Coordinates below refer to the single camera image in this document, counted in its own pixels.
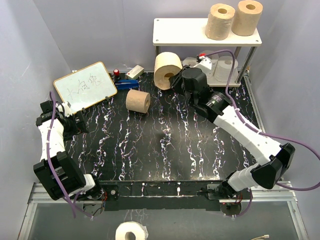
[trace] small box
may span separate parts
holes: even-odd
[[[144,68],[142,66],[135,66],[129,72],[125,74],[125,77],[131,80],[137,79],[141,74],[144,73]]]

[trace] gray floor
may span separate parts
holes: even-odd
[[[205,210],[121,210],[103,212],[93,221],[67,204],[38,204],[29,240],[114,240],[117,227],[135,221],[147,227],[148,240],[297,240],[286,202],[253,202],[235,220]]]

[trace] white cable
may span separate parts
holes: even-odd
[[[263,235],[263,236],[258,236],[255,238],[252,238],[251,240],[262,240],[262,239],[268,239],[270,236],[269,234]]]

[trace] red object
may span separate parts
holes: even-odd
[[[120,72],[119,72],[118,69],[115,69],[115,70],[113,70],[113,74],[114,74],[116,77],[119,77]]]

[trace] toilet paper roll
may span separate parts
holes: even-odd
[[[131,89],[126,95],[125,106],[128,110],[145,114],[148,112],[150,100],[150,93]]]
[[[239,36],[250,36],[254,34],[263,6],[260,2],[253,0],[240,1],[235,11],[232,23],[232,32]]]
[[[191,68],[194,67],[196,64],[198,64],[198,62],[195,57],[188,56],[182,61],[182,66],[188,65]]]
[[[162,52],[155,58],[154,84],[161,90],[170,89],[169,78],[182,69],[180,58],[173,52]]]
[[[222,3],[213,5],[205,26],[205,35],[213,40],[226,39],[229,35],[234,15],[235,9],[232,6]]]
[[[115,231],[115,240],[146,240],[148,231],[145,226],[135,221],[121,223]]]
[[[214,72],[214,78],[219,82],[226,83],[232,67],[232,57],[231,56],[221,56],[219,57],[216,69]],[[230,82],[234,82],[238,76],[238,61],[235,60],[233,74],[231,76]]]

